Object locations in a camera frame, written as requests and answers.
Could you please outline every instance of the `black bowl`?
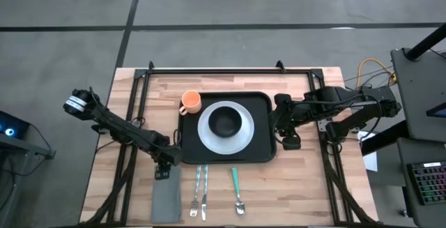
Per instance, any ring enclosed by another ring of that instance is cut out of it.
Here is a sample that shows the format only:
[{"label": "black bowl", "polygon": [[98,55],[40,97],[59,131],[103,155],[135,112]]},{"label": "black bowl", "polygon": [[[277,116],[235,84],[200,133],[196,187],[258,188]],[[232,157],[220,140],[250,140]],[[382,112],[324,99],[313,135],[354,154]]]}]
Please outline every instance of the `black bowl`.
[{"label": "black bowl", "polygon": [[232,137],[242,127],[242,117],[231,107],[219,107],[209,116],[209,128],[219,137]]}]

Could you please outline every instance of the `knife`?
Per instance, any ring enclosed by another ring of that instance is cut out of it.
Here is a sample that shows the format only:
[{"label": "knife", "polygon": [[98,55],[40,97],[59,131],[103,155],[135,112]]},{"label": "knife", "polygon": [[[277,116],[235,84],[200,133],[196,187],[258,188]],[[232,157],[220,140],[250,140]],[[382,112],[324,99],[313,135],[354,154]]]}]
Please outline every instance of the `knife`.
[{"label": "knife", "polygon": [[201,200],[201,218],[206,221],[206,195],[208,194],[208,165],[204,167],[204,195]]}]

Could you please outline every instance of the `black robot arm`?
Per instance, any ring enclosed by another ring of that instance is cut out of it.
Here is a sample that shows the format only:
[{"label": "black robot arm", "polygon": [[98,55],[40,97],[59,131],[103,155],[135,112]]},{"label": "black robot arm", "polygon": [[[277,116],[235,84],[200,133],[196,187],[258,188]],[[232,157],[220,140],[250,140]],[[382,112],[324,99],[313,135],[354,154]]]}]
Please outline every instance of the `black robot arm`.
[{"label": "black robot arm", "polygon": [[100,103],[99,96],[94,94],[91,88],[90,91],[75,89],[63,108],[78,119],[98,123],[92,126],[95,131],[107,129],[113,140],[137,146],[150,154],[161,167],[177,165],[181,161],[181,149],[179,146],[170,146],[169,137],[153,130],[143,130],[113,114]]},{"label": "black robot arm", "polygon": [[312,121],[321,121],[338,115],[348,107],[361,107],[343,121],[329,122],[325,126],[328,141],[338,142],[348,131],[363,128],[375,117],[393,117],[401,109],[393,92],[387,87],[362,88],[348,91],[338,86],[327,86],[304,94],[304,100],[294,101],[288,94],[274,97],[276,109],[270,115],[270,124],[283,140],[285,149],[299,149],[300,138],[295,128]]}]

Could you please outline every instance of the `yellow cable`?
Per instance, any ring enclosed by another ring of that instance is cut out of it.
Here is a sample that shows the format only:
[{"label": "yellow cable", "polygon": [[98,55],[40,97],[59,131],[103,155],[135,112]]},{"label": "yellow cable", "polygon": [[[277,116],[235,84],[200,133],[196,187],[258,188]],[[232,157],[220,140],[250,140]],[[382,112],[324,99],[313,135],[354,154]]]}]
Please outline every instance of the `yellow cable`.
[{"label": "yellow cable", "polygon": [[397,83],[397,77],[394,74],[394,72],[392,72],[391,70],[389,70],[382,62],[380,62],[378,59],[375,58],[365,58],[364,60],[361,61],[360,65],[357,67],[357,82],[356,82],[356,89],[360,88],[360,83],[361,83],[361,69],[362,69],[362,65],[368,61],[374,61],[377,64],[379,64],[381,67],[383,67],[383,69],[386,69],[386,71],[389,73],[390,76],[392,76],[392,85]]}]

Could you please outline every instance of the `gray napkin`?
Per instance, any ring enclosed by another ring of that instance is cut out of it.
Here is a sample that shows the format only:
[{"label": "gray napkin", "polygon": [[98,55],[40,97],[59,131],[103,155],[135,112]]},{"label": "gray napkin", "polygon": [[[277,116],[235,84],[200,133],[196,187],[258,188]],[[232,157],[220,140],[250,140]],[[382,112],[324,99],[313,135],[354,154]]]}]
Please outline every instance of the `gray napkin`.
[{"label": "gray napkin", "polygon": [[181,212],[181,167],[172,166],[168,179],[153,184],[151,222],[178,223]]}]

